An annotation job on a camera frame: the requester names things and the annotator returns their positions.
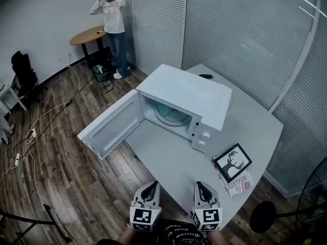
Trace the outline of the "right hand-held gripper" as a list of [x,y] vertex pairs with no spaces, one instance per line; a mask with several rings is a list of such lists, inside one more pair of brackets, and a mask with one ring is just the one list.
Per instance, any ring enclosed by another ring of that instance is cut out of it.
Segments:
[[218,230],[222,222],[219,197],[210,185],[197,181],[194,186],[192,219],[198,231]]

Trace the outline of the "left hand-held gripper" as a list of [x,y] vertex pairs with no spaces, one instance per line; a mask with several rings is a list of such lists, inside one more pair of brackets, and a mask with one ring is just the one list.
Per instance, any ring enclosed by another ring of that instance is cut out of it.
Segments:
[[135,231],[152,232],[161,213],[160,184],[153,181],[139,188],[130,206],[129,227]]

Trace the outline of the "green glass bowl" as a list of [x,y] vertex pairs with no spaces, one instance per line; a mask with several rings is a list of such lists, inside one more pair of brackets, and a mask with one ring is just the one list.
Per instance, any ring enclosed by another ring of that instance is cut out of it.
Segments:
[[187,114],[166,105],[158,105],[156,112],[160,118],[174,123],[182,122],[189,117]]

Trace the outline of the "white microwave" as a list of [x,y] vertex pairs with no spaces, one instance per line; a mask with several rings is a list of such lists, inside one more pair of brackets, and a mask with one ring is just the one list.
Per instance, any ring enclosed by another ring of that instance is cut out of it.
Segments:
[[[168,65],[160,65],[79,134],[78,138],[104,159],[144,120],[163,127],[207,153],[222,131],[232,89]],[[158,105],[177,109],[189,117],[182,122],[160,118]]]

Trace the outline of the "person's left forearm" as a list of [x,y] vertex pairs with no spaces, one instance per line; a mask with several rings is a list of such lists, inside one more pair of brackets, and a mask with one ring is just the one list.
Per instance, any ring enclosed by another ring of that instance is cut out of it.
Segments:
[[117,239],[121,245],[144,245],[143,234],[139,231],[127,228]]

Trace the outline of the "white magazine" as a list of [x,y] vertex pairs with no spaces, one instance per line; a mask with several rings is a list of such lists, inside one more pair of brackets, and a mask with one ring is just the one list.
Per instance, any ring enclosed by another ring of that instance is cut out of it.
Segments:
[[[225,190],[227,196],[229,199],[234,198],[235,196],[245,192],[246,190],[248,190],[252,185],[253,185],[253,179],[252,176],[249,173],[249,169],[248,166],[252,163],[252,161],[250,159],[248,159],[248,164],[247,166],[244,166],[242,162],[239,166],[235,166],[235,164],[232,164],[231,162],[231,158],[228,158],[228,169],[226,173],[221,173],[219,171],[219,167],[218,167],[218,163],[217,163],[218,157],[214,157],[212,159],[213,165],[216,169],[216,171],[218,172],[218,176],[219,179],[223,185],[223,189]],[[226,179],[224,178],[224,176],[228,175],[228,170],[231,167],[235,167],[237,170],[241,170],[240,174],[235,176],[232,180],[230,180],[228,183],[226,181]]]

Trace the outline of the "black framed deer picture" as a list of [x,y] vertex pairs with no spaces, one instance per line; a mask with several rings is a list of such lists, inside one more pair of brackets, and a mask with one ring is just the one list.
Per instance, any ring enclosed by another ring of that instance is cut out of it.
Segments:
[[223,179],[230,183],[252,163],[252,160],[241,145],[236,143],[223,154],[215,156],[212,162]]

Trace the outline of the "person's black printed clothing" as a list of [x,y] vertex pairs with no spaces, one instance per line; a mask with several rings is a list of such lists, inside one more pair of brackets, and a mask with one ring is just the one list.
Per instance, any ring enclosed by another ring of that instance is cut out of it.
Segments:
[[212,245],[191,223],[160,219],[152,232],[137,231],[130,245]]

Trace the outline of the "black standing fan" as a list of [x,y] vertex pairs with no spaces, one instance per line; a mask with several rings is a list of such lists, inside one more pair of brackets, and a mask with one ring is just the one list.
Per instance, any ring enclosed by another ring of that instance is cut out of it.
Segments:
[[308,239],[310,245],[327,244],[327,157],[310,174],[294,211],[278,214],[272,202],[261,202],[251,214],[250,228],[264,233],[284,217],[294,217],[289,226],[294,227],[298,242]]

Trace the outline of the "grey table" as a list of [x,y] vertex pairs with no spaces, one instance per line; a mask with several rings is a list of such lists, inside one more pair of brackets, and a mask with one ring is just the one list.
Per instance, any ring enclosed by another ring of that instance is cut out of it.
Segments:
[[252,161],[249,173],[253,183],[257,184],[274,153],[283,124],[221,75],[215,73],[213,81],[232,89],[232,103],[222,132],[210,143],[206,153],[192,148],[186,138],[148,120],[142,121],[127,136],[126,142],[150,174],[185,212],[190,212],[194,205],[197,181],[214,188],[222,207],[220,227],[223,228],[244,205],[252,191],[249,189],[229,198],[212,164],[212,158],[238,143]]

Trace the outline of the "black metal stand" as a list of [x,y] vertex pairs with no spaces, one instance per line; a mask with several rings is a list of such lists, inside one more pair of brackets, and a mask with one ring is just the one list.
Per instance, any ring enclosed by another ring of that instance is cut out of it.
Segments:
[[9,245],[16,245],[29,231],[31,231],[36,225],[45,225],[45,226],[54,226],[56,230],[59,232],[60,236],[64,239],[64,241],[69,244],[73,242],[73,239],[68,236],[68,234],[64,234],[64,229],[59,227],[59,220],[54,219],[54,215],[51,213],[51,206],[44,204],[45,211],[47,212],[50,220],[38,220],[38,219],[31,219],[26,217],[17,216],[14,214],[7,213],[0,209],[0,216],[2,216],[2,219],[0,219],[0,223],[3,221],[3,219],[13,219],[16,221],[24,222],[24,223],[30,223],[30,225],[22,232],[19,233],[17,238],[13,240]]

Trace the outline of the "green and black device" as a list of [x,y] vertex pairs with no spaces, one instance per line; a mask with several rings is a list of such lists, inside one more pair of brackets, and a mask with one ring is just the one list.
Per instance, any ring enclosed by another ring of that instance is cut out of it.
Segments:
[[95,65],[92,68],[92,73],[98,82],[104,82],[112,76],[112,71],[104,68],[102,65]]

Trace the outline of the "white desk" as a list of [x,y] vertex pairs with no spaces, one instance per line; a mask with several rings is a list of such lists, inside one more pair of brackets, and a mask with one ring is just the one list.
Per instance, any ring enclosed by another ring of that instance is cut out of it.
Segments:
[[0,77],[0,110],[4,114],[11,114],[11,109],[15,104],[19,104],[24,111],[27,110],[22,102],[22,97],[18,96],[18,90],[14,89],[16,83],[16,75],[9,74],[5,77]]

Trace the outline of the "round wooden table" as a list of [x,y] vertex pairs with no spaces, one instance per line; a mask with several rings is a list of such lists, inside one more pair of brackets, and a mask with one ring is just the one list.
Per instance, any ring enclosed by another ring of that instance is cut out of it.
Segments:
[[[93,27],[86,31],[83,31],[76,36],[74,36],[70,41],[70,45],[80,45],[82,46],[82,50],[84,53],[85,60],[90,69],[92,69],[95,65],[102,64],[104,59],[104,47],[102,38],[106,35],[106,33],[97,34],[98,31],[104,30],[104,26]],[[90,55],[88,54],[86,44],[95,41],[98,46],[98,61],[92,60]]]

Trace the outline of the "black office chair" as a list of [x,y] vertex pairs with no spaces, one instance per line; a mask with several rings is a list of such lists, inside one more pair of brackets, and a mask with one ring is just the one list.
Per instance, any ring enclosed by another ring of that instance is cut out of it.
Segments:
[[47,90],[46,86],[37,85],[38,78],[34,69],[31,68],[28,54],[22,54],[17,51],[11,58],[12,69],[16,74],[18,83],[13,88],[17,90],[18,97],[26,97],[28,102],[41,102],[39,98],[43,90]]

